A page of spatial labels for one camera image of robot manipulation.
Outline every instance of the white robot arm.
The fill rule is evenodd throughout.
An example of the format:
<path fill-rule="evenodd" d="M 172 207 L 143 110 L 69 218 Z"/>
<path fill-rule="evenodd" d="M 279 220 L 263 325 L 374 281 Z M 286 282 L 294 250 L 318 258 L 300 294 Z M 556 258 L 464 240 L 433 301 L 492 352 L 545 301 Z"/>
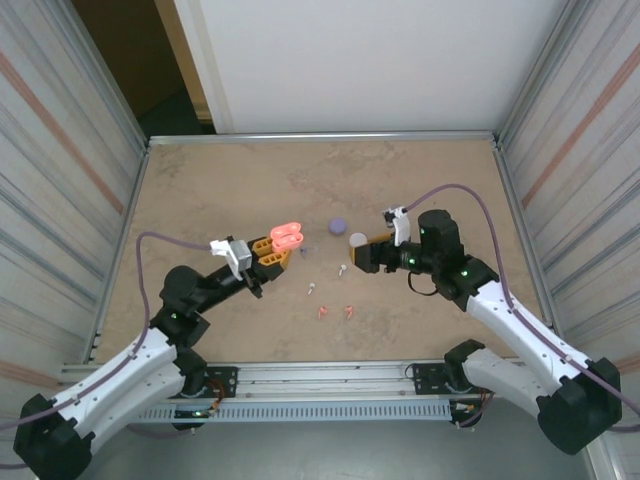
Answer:
<path fill-rule="evenodd" d="M 200 316 L 244 290 L 284 272 L 291 251 L 274 252 L 272 239 L 232 237 L 211 242 L 227 265 L 208 276 L 187 266 L 172 269 L 160 293 L 163 306 L 141 335 L 92 375 L 51 399 L 25 403 L 14 451 L 40 480 L 77 478 L 119 430 L 157 403 L 206 386 L 206 362 L 192 350 L 209 327 Z"/>
<path fill-rule="evenodd" d="M 367 273 L 383 265 L 387 273 L 431 275 L 437 293 L 493 330 L 525 364 L 514 365 L 469 340 L 445 355 L 448 382 L 456 391 L 482 387 L 515 403 L 537 417 L 547 438 L 569 454 L 620 420 L 620 399 L 589 378 L 619 391 L 620 374 L 611 362 L 593 362 L 566 344 L 507 292 L 496 272 L 465 254 L 447 211 L 418 217 L 419 243 L 409 238 L 406 214 L 403 207 L 385 211 L 394 232 L 352 249 L 353 263 Z"/>

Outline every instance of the marble surface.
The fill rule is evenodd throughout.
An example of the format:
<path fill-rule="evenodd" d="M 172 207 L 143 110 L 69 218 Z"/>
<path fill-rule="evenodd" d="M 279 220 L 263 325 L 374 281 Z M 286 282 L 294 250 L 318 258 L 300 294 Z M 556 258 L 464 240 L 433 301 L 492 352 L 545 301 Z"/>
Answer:
<path fill-rule="evenodd" d="M 250 240 L 289 221 L 303 224 L 309 253 L 302 258 L 295 252 L 285 274 L 265 286 L 261 300 L 241 292 L 204 315 L 211 327 L 195 349 L 207 361 L 438 358 L 469 338 L 509 355 L 500 339 L 453 304 L 412 293 L 405 273 L 367 275 L 350 265 L 351 233 L 384 233 L 382 210 L 407 205 L 450 182 L 468 185 L 484 198 L 496 224 L 511 289 L 539 314 L 486 141 L 153 147 L 97 361 L 108 360 L 140 331 L 143 308 L 134 250 L 140 232 L 154 230 L 206 244 L 227 235 Z M 431 208 L 449 210 L 467 251 L 495 268 L 489 230 L 472 197 L 460 191 L 439 193 L 412 212 L 414 223 Z M 348 222 L 344 236 L 327 231 L 335 216 Z M 158 293 L 173 266 L 186 264 L 208 274 L 224 263 L 206 252 L 155 239 L 146 239 L 142 252 L 152 312 L 161 305 Z M 349 268 L 340 277 L 341 264 Z M 310 282 L 316 288 L 308 296 Z M 426 276 L 415 278 L 414 285 L 425 291 L 432 288 Z M 329 313 L 318 320 L 321 305 Z M 344 312 L 348 305 L 355 311 L 350 320 Z"/>

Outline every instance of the corrugated metal wall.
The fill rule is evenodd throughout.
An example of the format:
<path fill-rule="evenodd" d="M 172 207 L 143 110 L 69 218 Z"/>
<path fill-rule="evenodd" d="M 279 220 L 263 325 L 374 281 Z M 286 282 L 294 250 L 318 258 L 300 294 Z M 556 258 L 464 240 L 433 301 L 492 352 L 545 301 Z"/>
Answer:
<path fill-rule="evenodd" d="M 583 3 L 504 150 L 559 326 L 640 401 L 640 2 Z M 610 441 L 640 478 L 640 435 Z"/>
<path fill-rule="evenodd" d="M 145 151 L 81 28 L 0 2 L 0 421 L 84 360 Z"/>

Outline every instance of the pink object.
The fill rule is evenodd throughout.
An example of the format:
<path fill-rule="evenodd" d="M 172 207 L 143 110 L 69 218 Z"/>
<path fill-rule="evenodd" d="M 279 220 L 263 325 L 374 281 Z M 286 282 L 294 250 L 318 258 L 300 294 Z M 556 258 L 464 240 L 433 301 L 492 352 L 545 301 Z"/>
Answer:
<path fill-rule="evenodd" d="M 275 253 L 281 253 L 298 248 L 304 240 L 304 235 L 300 233 L 300 230 L 302 230 L 302 225 L 298 222 L 285 223 L 272 228 L 269 235 L 273 240 L 271 249 Z"/>

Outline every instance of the purple cylinder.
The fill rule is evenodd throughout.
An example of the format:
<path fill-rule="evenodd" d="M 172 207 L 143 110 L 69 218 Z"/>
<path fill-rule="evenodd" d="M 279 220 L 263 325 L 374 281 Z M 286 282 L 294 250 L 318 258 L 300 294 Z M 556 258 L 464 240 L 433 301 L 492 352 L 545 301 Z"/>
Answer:
<path fill-rule="evenodd" d="M 333 235 L 342 235 L 347 231 L 347 221 L 342 217 L 334 217 L 329 220 L 329 231 Z"/>

